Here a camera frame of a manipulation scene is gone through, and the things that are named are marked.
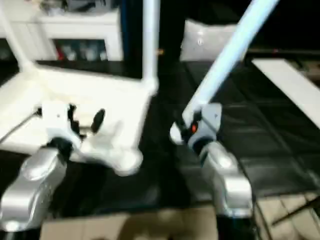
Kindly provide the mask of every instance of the white plastic bracket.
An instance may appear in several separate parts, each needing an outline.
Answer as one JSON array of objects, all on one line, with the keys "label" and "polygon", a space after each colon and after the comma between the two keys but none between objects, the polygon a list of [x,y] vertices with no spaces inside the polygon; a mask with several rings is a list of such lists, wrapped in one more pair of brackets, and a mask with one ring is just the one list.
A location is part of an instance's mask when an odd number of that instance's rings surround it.
[{"label": "white plastic bracket", "polygon": [[72,130],[68,118],[69,105],[58,100],[42,103],[42,120],[46,128],[48,140],[64,138],[70,141],[74,148],[81,147],[80,137]]}]

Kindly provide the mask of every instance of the floor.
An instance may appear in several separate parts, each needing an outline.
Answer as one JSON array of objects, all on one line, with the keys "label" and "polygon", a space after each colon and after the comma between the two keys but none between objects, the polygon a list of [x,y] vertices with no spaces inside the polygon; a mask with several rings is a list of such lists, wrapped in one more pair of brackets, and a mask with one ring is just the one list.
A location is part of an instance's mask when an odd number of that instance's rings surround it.
[{"label": "floor", "polygon": [[[272,240],[318,240],[320,220],[313,211],[304,211],[278,226],[270,223],[302,205],[314,194],[271,197],[258,201]],[[268,240],[263,221],[256,212],[261,239]],[[41,240],[216,240],[216,219],[212,206],[185,210],[164,209],[129,215],[126,213],[93,218],[48,221],[42,227]]]}]

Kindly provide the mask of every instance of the black table surface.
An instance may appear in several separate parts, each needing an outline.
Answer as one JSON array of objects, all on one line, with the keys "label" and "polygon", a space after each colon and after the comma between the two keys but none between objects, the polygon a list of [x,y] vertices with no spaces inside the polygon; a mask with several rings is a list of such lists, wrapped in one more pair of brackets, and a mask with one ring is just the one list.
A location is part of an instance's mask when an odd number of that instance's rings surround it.
[{"label": "black table surface", "polygon": [[[42,64],[141,77],[140,67],[122,62]],[[55,216],[184,208],[198,203],[192,185],[207,191],[201,182],[200,165],[190,151],[171,143],[169,129],[174,113],[182,112],[210,65],[160,64],[159,90],[151,101],[139,144],[144,156],[140,171],[119,177],[101,165],[71,162],[53,198]],[[319,129],[253,65],[237,66],[213,101],[223,105],[218,139],[235,154],[256,196],[319,188]],[[0,156],[1,194],[18,173],[25,156],[4,151]]]}]

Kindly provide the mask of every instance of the white panel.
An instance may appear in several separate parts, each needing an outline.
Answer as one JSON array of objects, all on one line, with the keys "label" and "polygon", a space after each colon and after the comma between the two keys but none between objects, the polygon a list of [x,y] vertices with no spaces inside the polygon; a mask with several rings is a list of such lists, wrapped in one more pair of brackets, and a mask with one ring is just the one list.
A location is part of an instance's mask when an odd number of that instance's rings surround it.
[{"label": "white panel", "polygon": [[320,90],[283,59],[252,61],[320,128]]},{"label": "white panel", "polygon": [[105,31],[114,31],[112,25],[41,23],[41,26],[48,38],[101,39],[106,36]]},{"label": "white panel", "polygon": [[65,13],[64,15],[48,16],[41,12],[38,15],[38,20],[42,23],[55,23],[55,24],[106,24],[117,25],[119,22],[120,11],[107,12],[105,14],[92,14],[88,15],[78,13]]}]

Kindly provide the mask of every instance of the red light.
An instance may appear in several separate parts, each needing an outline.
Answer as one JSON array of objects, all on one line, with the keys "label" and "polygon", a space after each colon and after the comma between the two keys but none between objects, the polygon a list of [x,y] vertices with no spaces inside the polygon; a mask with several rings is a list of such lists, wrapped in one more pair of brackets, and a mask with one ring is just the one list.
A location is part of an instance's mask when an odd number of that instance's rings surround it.
[{"label": "red light", "polygon": [[192,125],[191,131],[192,131],[192,133],[195,133],[197,131],[197,126],[196,125]]},{"label": "red light", "polygon": [[60,49],[60,48],[57,48],[56,51],[57,51],[57,53],[58,53],[58,60],[59,60],[59,61],[64,60],[64,59],[65,59],[65,56],[64,56],[64,53],[61,51],[61,49]]}]

